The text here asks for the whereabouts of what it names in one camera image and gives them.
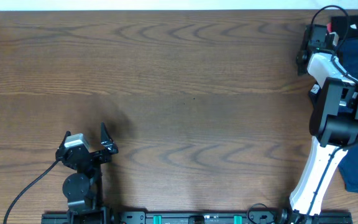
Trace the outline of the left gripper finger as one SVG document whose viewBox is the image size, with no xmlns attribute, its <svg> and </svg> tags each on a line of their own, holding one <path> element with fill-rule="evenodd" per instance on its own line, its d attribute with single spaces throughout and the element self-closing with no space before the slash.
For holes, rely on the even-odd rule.
<svg viewBox="0 0 358 224">
<path fill-rule="evenodd" d="M 64 149 L 65 148 L 65 142 L 66 142 L 66 140 L 67 140 L 67 137 L 68 136 L 70 136 L 71 135 L 71 132 L 70 131 L 67 131 L 66 133 L 65 133 L 65 136 L 64 136 L 64 138 L 63 138 L 63 140 L 62 140 L 62 143 L 59 145 L 59 149 Z"/>
<path fill-rule="evenodd" d="M 104 122 L 101 123 L 101 144 L 110 154 L 117 154 L 119 152 L 118 146 L 109 135 Z"/>
</svg>

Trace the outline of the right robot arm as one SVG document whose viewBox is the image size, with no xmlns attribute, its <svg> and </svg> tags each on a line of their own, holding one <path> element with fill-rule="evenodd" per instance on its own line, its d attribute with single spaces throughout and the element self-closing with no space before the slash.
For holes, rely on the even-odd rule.
<svg viewBox="0 0 358 224">
<path fill-rule="evenodd" d="M 298 73 L 315 80 L 315 97 L 309 131 L 311 149 L 300 181 L 290 194 L 290 211 L 284 223 L 351 223 L 348 212 L 323 213 L 328 185 L 349 149 L 358 143 L 358 80 L 340 64 L 336 55 L 338 35 L 326 26 L 306 27 L 296 57 Z"/>
</svg>

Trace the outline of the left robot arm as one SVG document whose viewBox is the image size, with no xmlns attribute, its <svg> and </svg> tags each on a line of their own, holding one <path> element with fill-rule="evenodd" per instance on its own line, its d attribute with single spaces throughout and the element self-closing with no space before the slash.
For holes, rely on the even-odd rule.
<svg viewBox="0 0 358 224">
<path fill-rule="evenodd" d="M 112 209 L 103 202 L 101 165 L 111 162 L 112 155 L 119 150 L 104 123 L 101 123 L 101 145 L 101 150 L 89 152 L 90 145 L 83 134 L 67 131 L 55 153 L 57 161 L 75 171 L 62 186 L 69 223 L 114 222 Z"/>
</svg>

